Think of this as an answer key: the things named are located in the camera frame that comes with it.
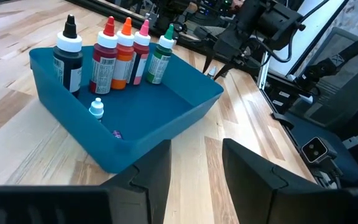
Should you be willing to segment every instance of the blue tray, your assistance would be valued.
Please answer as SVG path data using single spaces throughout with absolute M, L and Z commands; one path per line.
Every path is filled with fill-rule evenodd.
M 150 52 L 155 44 L 150 45 Z M 30 64 L 41 103 L 107 172 L 118 173 L 164 139 L 172 139 L 202 118 L 223 88 L 172 55 L 161 85 L 140 86 L 100 96 L 100 123 L 88 108 L 99 96 L 88 91 L 93 47 L 83 47 L 80 95 L 76 99 L 53 76 L 52 48 L 30 51 Z M 123 139 L 111 133 L 118 130 Z

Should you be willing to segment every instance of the wood grain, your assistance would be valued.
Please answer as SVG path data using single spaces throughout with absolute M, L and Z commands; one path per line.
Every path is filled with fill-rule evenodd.
M 97 185 L 114 175 L 101 170 L 37 99 L 29 51 L 54 46 L 67 14 L 75 15 L 84 45 L 93 45 L 107 20 L 104 16 L 60 0 L 0 5 L 0 184 Z M 116 22 L 116 30 L 121 27 Z M 179 45 L 173 51 L 203 69 L 203 55 Z M 223 66 L 217 61 L 212 65 Z M 233 138 L 314 181 L 280 123 L 271 118 L 272 110 L 253 79 L 231 70 L 218 83 L 225 89 L 218 102 L 172 139 L 165 223 L 238 223 L 224 179 L 223 138 Z

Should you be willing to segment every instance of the bottle label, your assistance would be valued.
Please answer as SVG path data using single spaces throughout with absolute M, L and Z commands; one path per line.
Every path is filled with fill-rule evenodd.
M 132 82 L 134 85 L 140 84 L 148 56 L 149 54 L 134 53 L 132 58 L 131 75 L 128 75 L 127 83 Z
M 153 84 L 161 83 L 162 76 L 164 71 L 167 68 L 169 58 L 171 56 L 165 56 L 158 52 L 153 54 L 152 60 L 150 62 L 149 73 L 152 76 L 149 78 L 149 81 Z
M 115 80 L 126 80 L 129 72 L 131 72 L 132 61 L 116 60 L 116 66 L 114 67 L 114 73 L 112 79 Z
M 115 64 L 115 58 L 100 57 L 100 61 L 93 59 L 93 72 L 90 83 L 91 91 L 97 94 L 107 94 L 110 92 Z
M 53 58 L 53 71 L 57 80 L 64 85 L 71 93 L 77 91 L 81 87 L 81 74 L 82 67 L 77 69 L 72 69 L 70 72 L 70 77 L 65 77 L 64 74 L 65 63 L 62 60 Z

